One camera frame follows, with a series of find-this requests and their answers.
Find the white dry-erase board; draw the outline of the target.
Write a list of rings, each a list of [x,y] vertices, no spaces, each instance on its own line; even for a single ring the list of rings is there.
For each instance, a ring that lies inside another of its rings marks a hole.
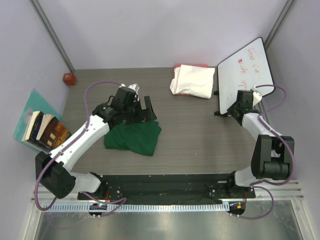
[[[270,69],[262,37],[251,41],[217,65],[217,90],[219,110],[216,116],[226,117],[227,109],[237,99],[239,90],[249,91],[253,87],[263,96],[275,91],[274,80]]]

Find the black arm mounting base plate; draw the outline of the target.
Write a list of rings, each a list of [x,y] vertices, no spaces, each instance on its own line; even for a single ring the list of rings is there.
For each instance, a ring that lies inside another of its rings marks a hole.
[[[250,187],[236,186],[234,173],[103,175],[98,200],[126,198],[127,205],[205,205],[223,199],[254,199]]]

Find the green t shirt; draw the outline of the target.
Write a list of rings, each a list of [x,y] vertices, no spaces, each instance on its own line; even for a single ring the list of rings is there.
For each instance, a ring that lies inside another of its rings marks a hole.
[[[162,128],[156,120],[114,127],[104,135],[103,144],[108,150],[131,151],[143,156],[153,156]]]

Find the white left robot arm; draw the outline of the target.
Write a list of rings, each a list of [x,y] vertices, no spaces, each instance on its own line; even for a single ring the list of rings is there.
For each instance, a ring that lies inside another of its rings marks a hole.
[[[64,143],[49,153],[38,153],[36,185],[42,185],[58,199],[70,193],[88,193],[97,200],[102,199],[107,192],[104,177],[96,173],[76,173],[72,169],[79,158],[114,127],[156,120],[150,97],[144,97],[145,108],[142,108],[136,87],[136,84],[120,86],[112,101],[99,104]]]

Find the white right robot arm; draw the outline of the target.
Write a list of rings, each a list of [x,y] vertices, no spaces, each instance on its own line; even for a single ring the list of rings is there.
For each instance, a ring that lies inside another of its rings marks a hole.
[[[250,166],[234,171],[227,178],[225,190],[233,198],[260,183],[282,186],[290,182],[295,167],[295,141],[275,131],[254,109],[256,92],[238,90],[235,102],[228,108],[238,124],[255,139]]]

